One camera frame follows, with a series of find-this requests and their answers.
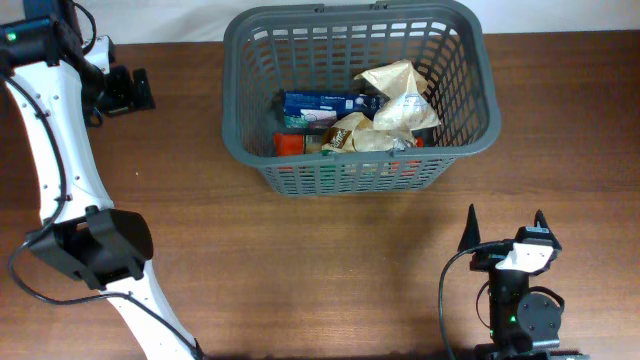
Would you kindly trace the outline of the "beige paper bag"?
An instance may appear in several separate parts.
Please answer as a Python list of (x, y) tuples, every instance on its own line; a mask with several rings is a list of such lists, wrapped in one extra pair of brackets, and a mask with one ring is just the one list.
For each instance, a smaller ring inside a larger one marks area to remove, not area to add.
[(388, 97), (388, 101), (375, 113), (376, 130), (416, 131), (441, 124), (436, 111), (424, 96), (428, 81), (414, 69), (409, 60), (366, 70), (354, 77), (365, 80)]

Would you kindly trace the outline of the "brown snack bag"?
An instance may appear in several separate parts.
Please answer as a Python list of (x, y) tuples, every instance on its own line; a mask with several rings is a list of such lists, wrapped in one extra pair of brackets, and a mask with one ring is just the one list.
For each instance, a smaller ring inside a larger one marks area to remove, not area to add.
[(410, 131), (376, 130), (374, 123), (361, 112), (338, 120), (323, 135), (323, 151), (335, 153), (406, 150), (417, 146)]

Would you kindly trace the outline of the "orange spaghetti packet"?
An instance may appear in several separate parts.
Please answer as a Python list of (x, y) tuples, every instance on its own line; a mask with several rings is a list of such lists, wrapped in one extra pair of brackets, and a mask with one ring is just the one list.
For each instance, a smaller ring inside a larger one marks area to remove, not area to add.
[[(425, 143), (421, 137), (417, 139), (417, 146), (414, 148), (422, 148)], [(323, 135), (297, 135), (276, 133), (273, 136), (276, 155), (278, 157), (297, 156), (297, 155), (314, 155), (321, 154), (323, 151), (322, 140)]]

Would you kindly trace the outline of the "blue carton box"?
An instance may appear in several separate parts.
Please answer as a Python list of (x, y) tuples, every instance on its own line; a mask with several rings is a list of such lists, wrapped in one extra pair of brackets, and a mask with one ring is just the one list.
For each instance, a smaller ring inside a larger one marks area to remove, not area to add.
[(283, 104), (284, 125), (293, 129), (328, 129), (352, 113), (362, 113), (372, 119), (386, 102), (384, 96), (287, 91)]

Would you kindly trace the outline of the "grey plastic basket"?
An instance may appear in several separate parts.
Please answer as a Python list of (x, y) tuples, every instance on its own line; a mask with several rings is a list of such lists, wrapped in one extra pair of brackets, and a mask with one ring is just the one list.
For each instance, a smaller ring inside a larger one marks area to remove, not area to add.
[[(224, 35), (222, 137), (229, 153), (290, 196), (417, 190), (454, 161), (491, 146), (501, 115), (482, 28), (455, 1), (264, 6), (236, 16)], [(320, 154), (278, 157), (284, 93), (372, 94), (354, 77), (409, 60), (441, 124), (420, 130), (422, 148), (336, 154), (336, 189), (323, 194)]]

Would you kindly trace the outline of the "green lid jar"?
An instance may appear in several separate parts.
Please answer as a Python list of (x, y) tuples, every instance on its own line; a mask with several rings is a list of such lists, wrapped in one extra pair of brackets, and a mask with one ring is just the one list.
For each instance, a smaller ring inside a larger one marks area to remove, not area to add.
[(323, 194), (333, 193), (336, 189), (336, 153), (323, 150), (321, 154), (327, 158), (328, 163), (320, 167), (320, 188)]

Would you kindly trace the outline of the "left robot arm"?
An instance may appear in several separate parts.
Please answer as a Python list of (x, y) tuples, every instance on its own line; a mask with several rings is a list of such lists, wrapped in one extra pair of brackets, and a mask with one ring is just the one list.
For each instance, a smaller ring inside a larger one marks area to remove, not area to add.
[(1, 80), (29, 140), (41, 225), (22, 250), (90, 289), (117, 310), (149, 359), (201, 359), (154, 273), (144, 218), (114, 206), (96, 167), (88, 132), (109, 117), (151, 110), (144, 69), (115, 61), (112, 40), (84, 38), (82, 5), (25, 1), (24, 16), (1, 27)]

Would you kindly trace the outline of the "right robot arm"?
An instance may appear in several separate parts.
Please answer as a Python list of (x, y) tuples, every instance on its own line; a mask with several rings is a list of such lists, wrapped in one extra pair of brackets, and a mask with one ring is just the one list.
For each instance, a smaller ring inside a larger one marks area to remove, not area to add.
[(491, 342), (474, 348), (477, 359), (579, 360), (589, 356), (561, 351), (559, 330), (565, 300), (556, 292), (532, 286), (530, 279), (550, 269), (562, 246), (541, 211), (531, 226), (511, 239), (483, 243), (475, 208), (468, 209), (458, 251), (472, 256), (469, 268), (488, 275), (480, 294), (489, 296)]

